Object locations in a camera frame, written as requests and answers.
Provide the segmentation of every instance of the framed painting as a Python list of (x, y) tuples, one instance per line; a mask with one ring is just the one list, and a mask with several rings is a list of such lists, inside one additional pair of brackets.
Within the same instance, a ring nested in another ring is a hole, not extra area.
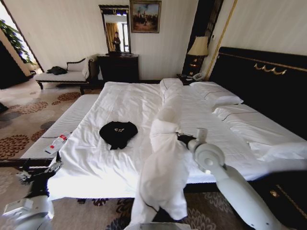
[(161, 1), (130, 1), (131, 31), (158, 33), (160, 30)]

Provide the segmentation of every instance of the mirror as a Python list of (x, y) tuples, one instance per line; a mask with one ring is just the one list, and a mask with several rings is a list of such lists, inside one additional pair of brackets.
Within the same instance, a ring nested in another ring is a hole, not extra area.
[(130, 54), (129, 6), (99, 5), (109, 53)]

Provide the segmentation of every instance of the carpet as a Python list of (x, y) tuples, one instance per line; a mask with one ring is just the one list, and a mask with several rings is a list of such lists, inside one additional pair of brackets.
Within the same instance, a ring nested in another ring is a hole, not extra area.
[[(100, 90), (85, 90), (99, 93)], [(80, 97), (78, 86), (44, 83), (44, 90), (28, 82), (0, 91), (0, 101), (9, 109), (0, 114), (0, 159), (19, 158)], [(0, 168), (0, 211), (7, 203), (23, 198), (29, 186), (18, 182), (15, 169)], [(221, 193), (185, 194), (188, 216), (179, 222), (199, 230), (250, 229), (233, 211)], [(121, 230), (129, 221), (133, 198), (76, 199), (53, 202), (54, 230)], [(168, 220), (164, 214), (162, 220)], [(0, 230), (12, 229), (12, 220), (0, 218)]]

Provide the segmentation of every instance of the potted plant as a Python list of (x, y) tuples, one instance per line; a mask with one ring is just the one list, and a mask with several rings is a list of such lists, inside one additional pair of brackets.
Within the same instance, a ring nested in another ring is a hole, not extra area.
[(0, 28), (20, 56), (21, 60), (28, 66), (29, 70), (35, 69), (35, 66), (37, 66), (37, 64), (31, 61), (29, 53), (24, 49), (22, 40), (16, 35), (20, 34), (20, 32), (7, 25), (4, 20), (0, 20)]

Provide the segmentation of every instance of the black t-shirt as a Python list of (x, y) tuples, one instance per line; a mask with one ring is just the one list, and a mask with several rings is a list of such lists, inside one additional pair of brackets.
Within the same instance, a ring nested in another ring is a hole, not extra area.
[(131, 122), (111, 121), (103, 126), (99, 134), (106, 143), (111, 145), (110, 150), (123, 149), (128, 140), (138, 133), (138, 129)]

